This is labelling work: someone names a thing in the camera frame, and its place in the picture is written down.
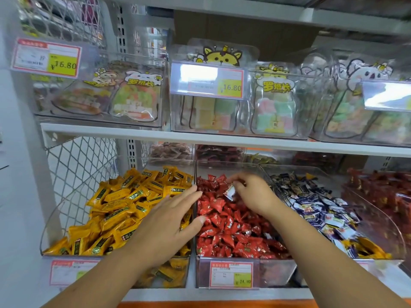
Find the hand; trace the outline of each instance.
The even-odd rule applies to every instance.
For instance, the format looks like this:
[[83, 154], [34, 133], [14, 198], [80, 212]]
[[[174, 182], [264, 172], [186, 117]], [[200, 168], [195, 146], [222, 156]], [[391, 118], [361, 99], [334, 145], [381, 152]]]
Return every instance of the hand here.
[[240, 172], [229, 177], [227, 183], [233, 183], [235, 191], [250, 210], [267, 219], [280, 202], [265, 180], [255, 174]]
[[184, 214], [196, 202], [202, 191], [194, 185], [173, 198], [165, 198], [141, 221], [123, 247], [143, 259], [147, 269], [160, 266], [192, 239], [203, 227], [205, 216], [199, 216], [180, 231]]

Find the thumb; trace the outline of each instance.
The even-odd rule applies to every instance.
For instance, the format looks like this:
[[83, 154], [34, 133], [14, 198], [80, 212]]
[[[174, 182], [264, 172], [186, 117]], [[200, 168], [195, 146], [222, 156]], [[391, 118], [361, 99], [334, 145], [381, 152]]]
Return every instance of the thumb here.
[[235, 191], [240, 195], [240, 197], [243, 197], [243, 193], [245, 191], [245, 186], [239, 182], [238, 180], [233, 181], [233, 185], [235, 188]]
[[197, 233], [200, 232], [201, 228], [203, 227], [204, 222], [206, 221], [205, 216], [198, 216], [196, 217], [191, 224], [189, 224], [186, 228], [180, 231], [178, 234], [178, 240], [181, 240], [181, 246], [186, 244], [190, 241]]

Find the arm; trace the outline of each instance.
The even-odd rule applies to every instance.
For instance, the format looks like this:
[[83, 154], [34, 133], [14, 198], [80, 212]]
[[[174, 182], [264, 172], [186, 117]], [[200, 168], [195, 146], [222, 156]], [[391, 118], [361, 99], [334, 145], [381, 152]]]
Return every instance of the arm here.
[[262, 178], [239, 173], [227, 182], [233, 182], [244, 203], [280, 233], [320, 308], [409, 308], [379, 279], [282, 203]]
[[164, 264], [200, 231], [204, 216], [180, 231], [184, 214], [202, 195], [196, 190], [193, 186], [157, 204], [124, 247], [105, 256], [43, 308], [116, 307], [143, 272]]

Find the left hand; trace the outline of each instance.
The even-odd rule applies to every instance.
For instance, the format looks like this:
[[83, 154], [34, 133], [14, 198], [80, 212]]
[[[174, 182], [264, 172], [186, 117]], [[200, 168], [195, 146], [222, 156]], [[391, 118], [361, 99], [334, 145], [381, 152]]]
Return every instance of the left hand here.
[[198, 216], [180, 231], [184, 214], [203, 194], [196, 190], [197, 186], [194, 185], [153, 207], [122, 249], [139, 255], [147, 269], [160, 266], [172, 258], [201, 230], [206, 220], [205, 216]]

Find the orange shelf edge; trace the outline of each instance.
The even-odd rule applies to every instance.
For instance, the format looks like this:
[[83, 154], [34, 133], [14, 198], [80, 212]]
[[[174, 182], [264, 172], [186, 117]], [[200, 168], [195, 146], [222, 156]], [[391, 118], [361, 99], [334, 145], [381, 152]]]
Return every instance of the orange shelf edge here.
[[[404, 299], [411, 305], [411, 299]], [[313, 299], [271, 301], [124, 301], [118, 308], [318, 308]]]

